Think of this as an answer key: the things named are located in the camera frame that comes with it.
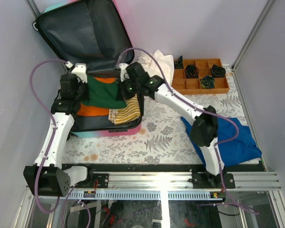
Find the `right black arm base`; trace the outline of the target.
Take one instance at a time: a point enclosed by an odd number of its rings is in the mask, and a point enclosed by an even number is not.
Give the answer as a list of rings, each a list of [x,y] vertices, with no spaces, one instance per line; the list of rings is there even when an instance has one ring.
[[[234,189],[235,180],[232,173],[222,171],[224,185],[227,189]],[[224,189],[220,174],[214,176],[209,172],[192,172],[191,177],[188,179],[193,185],[194,189]]]

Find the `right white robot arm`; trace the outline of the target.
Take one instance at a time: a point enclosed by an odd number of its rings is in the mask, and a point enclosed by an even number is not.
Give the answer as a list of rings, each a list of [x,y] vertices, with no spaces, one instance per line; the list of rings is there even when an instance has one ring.
[[[119,63],[115,69],[119,72],[118,84],[125,99],[141,93],[159,101],[176,111],[191,125],[190,139],[200,147],[207,172],[207,182],[218,187],[224,182],[221,173],[224,163],[218,154],[218,115],[212,106],[207,108],[187,99],[173,89],[164,75],[149,76],[142,65]]]

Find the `dark green shirt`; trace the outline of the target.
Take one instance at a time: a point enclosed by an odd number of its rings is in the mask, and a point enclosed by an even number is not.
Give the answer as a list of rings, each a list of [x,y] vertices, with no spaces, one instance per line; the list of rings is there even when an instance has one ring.
[[[119,94],[115,78],[89,77],[87,84],[90,99],[83,101],[83,105],[107,109],[122,109],[127,106],[123,96]]]

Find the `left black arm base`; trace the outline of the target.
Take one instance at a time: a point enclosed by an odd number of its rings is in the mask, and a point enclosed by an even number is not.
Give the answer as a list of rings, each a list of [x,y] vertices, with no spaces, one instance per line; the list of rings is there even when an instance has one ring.
[[[84,184],[86,188],[106,189],[108,188],[108,183],[109,183],[108,173],[99,173],[91,169],[88,169],[87,180],[86,183]]]

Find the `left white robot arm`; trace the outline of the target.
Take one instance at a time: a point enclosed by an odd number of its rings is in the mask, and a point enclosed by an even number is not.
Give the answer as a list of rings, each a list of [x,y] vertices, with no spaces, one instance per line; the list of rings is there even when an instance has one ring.
[[[42,149],[34,164],[26,166],[24,178],[34,196],[64,197],[70,187],[80,183],[93,185],[95,179],[85,166],[62,169],[62,153],[80,109],[89,99],[87,75],[67,73],[61,76],[57,96],[48,111],[50,124]]]

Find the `yellow striped shirt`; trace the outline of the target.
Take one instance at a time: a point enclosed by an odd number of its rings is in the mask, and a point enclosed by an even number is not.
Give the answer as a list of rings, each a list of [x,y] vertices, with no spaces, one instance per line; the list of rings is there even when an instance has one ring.
[[[138,119],[141,116],[141,110],[138,101],[138,95],[126,101],[127,106],[122,109],[110,109],[108,120],[114,125],[122,125]]]

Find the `orange shirt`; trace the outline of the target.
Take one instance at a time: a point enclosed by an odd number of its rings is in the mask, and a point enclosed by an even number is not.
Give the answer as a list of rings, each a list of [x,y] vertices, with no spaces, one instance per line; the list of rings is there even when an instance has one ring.
[[[95,77],[95,79],[99,82],[110,84],[115,81],[114,78],[100,78]],[[79,116],[106,116],[109,115],[109,109],[107,108],[101,108],[101,107],[95,107],[95,106],[86,106],[83,103],[81,103],[80,110],[78,111],[77,115]]]

